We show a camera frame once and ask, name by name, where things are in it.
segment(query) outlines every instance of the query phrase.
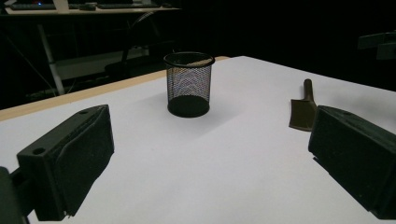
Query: keyboard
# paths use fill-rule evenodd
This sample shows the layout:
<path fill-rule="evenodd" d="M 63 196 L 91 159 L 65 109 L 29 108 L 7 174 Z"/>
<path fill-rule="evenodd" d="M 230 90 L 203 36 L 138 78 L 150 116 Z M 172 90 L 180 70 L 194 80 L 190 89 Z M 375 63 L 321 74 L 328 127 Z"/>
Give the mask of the keyboard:
<path fill-rule="evenodd" d="M 55 10 L 53 4 L 12 4 L 9 5 L 12 10 Z M 78 4 L 69 4 L 70 9 L 78 9 Z"/>
<path fill-rule="evenodd" d="M 160 7 L 157 4 L 98 4 L 96 5 L 98 8 L 101 9 L 119 9 L 119 8 L 155 8 Z"/>

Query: small shovel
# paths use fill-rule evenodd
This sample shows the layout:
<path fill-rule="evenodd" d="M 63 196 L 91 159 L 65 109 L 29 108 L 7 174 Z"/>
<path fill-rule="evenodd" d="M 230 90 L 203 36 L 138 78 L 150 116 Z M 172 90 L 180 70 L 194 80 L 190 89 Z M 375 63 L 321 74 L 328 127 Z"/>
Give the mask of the small shovel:
<path fill-rule="evenodd" d="M 317 105 L 314 102 L 312 81 L 304 81 L 304 99 L 291 100 L 291 116 L 289 127 L 301 131 L 311 132 L 314 124 Z"/>

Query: black mesh pencil cup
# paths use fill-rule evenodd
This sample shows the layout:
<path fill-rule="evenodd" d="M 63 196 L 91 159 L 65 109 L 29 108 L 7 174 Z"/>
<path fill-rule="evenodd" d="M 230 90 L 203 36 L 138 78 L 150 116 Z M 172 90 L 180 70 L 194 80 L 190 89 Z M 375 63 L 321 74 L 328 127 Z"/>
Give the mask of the black mesh pencil cup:
<path fill-rule="evenodd" d="M 166 64 L 168 110 L 182 118 L 209 111 L 210 79 L 215 59 L 200 52 L 177 52 L 163 58 Z"/>

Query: chair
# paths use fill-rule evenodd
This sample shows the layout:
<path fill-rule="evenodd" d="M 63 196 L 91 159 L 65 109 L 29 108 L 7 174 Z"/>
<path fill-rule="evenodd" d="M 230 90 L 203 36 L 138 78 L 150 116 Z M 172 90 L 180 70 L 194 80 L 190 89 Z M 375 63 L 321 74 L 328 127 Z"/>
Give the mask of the chair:
<path fill-rule="evenodd" d="M 117 80 L 138 77 L 165 69 L 163 57 L 181 51 L 179 13 L 174 10 L 150 11 L 141 15 L 128 29 L 120 61 L 105 66 Z M 128 59 L 130 49 L 144 49 L 148 55 Z"/>

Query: dark background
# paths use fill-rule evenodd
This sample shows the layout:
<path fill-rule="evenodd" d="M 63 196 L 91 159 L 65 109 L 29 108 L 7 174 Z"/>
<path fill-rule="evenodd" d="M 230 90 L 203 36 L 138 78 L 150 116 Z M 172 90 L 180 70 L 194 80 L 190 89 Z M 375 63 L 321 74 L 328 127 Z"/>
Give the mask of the dark background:
<path fill-rule="evenodd" d="M 171 3 L 183 8 L 183 19 L 172 21 L 171 25 L 182 30 L 184 50 L 213 56 L 244 55 L 396 91 L 396 84 L 390 80 L 396 73 L 396 61 L 377 60 L 376 49 L 358 49 L 360 36 L 396 30 L 396 4 L 391 1 L 173 0 Z M 75 46 L 79 48 L 78 56 L 121 49 L 123 25 L 111 21 L 55 23 L 48 25 L 46 31 L 50 33 L 55 58 L 60 60 L 77 56 Z M 71 35 L 57 35 L 55 31 L 59 30 L 84 35 L 75 39 Z M 34 25 L 19 25 L 2 32 L 0 108 L 5 108 L 27 103 L 26 94 L 48 87 L 37 71 L 51 84 L 53 80 Z M 37 71 L 13 48 L 8 36 L 12 36 L 13 44 L 23 56 L 32 59 Z"/>

